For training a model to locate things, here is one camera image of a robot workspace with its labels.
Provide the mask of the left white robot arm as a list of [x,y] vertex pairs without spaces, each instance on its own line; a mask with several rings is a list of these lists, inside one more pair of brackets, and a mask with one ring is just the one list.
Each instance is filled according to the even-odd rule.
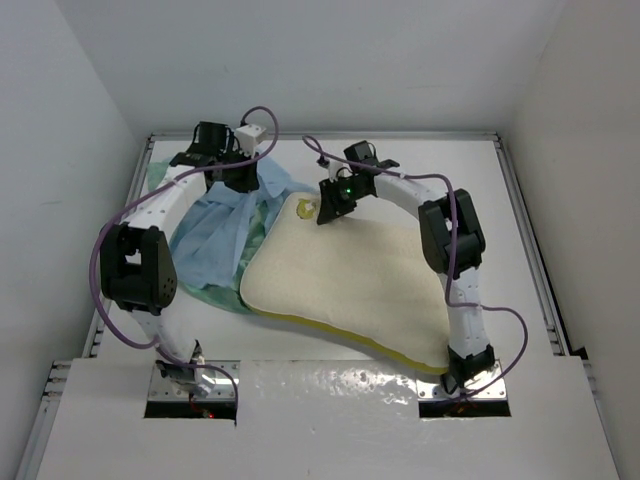
[[154,196],[108,227],[100,245],[103,295],[131,315],[158,353],[161,375],[184,390],[210,392],[221,370],[207,364],[197,340],[162,316],[178,289],[169,240],[213,184],[257,189],[255,158],[266,137],[265,127],[247,122],[236,129],[200,123],[189,147],[167,163]]

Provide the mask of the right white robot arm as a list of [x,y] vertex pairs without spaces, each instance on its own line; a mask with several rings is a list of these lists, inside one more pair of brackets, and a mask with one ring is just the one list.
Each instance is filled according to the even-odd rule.
[[353,212],[367,196],[391,202],[417,219],[423,256],[441,280],[447,306],[449,365],[440,377],[441,389],[449,397],[464,394],[465,384],[495,362],[479,292],[486,241],[471,195],[454,189],[441,174],[405,174],[396,161],[379,160],[367,141],[347,147],[343,158],[314,147],[317,164],[327,171],[319,183],[318,224]]

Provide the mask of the cream pillow with yellow edge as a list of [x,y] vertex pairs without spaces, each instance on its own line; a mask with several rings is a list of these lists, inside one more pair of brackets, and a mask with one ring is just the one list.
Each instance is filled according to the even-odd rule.
[[319,198],[290,195],[245,268],[255,313],[309,325],[424,372],[448,369],[443,288],[416,230],[354,218],[319,225]]

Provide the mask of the green and blue pillowcase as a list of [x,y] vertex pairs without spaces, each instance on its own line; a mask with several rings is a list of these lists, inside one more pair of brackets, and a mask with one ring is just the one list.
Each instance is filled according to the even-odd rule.
[[244,271],[285,200],[293,193],[317,193],[269,157],[257,164],[257,179],[258,189],[249,193],[214,183],[190,207],[169,242],[181,289],[238,314],[250,312],[240,295]]

